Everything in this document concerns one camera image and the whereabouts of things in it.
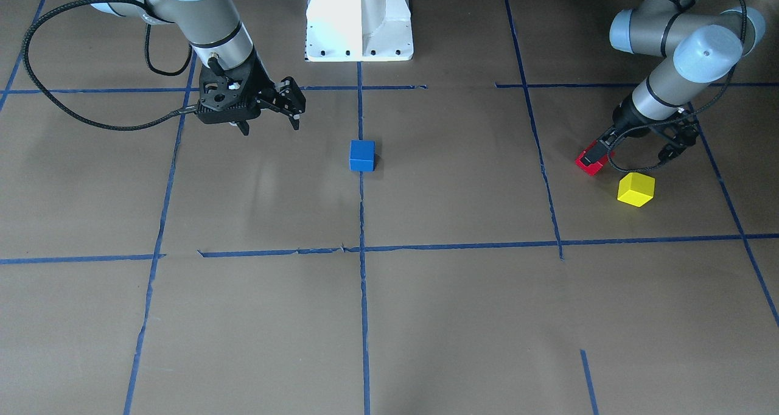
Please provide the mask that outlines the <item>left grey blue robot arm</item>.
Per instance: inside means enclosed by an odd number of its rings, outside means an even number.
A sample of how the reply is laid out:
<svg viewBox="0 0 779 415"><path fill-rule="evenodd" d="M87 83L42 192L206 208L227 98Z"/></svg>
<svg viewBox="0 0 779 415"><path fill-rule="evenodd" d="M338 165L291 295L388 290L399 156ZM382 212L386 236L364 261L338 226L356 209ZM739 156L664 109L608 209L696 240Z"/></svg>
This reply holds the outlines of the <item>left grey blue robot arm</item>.
<svg viewBox="0 0 779 415"><path fill-rule="evenodd" d="M643 0L613 19L613 48L657 55L662 62L615 108L612 126L576 159L589 175L612 163L614 149L626 138L653 133L664 139L660 166L693 146L699 132L685 105L713 82L731 80L735 66L767 32L763 14L745 0L719 14L692 14L697 1Z"/></svg>

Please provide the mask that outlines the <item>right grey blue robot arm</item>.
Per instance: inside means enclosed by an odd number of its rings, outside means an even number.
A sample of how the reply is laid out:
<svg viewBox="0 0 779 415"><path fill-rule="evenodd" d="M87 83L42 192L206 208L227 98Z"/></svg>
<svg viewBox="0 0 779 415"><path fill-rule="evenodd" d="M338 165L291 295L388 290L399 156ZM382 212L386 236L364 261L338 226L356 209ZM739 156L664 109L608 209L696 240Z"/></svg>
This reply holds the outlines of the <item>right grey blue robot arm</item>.
<svg viewBox="0 0 779 415"><path fill-rule="evenodd" d="M292 77L274 82L264 68L232 0L96 0L97 9L149 25L175 24L203 68L193 113L204 124L229 123L242 134L262 110L299 129L306 99Z"/></svg>

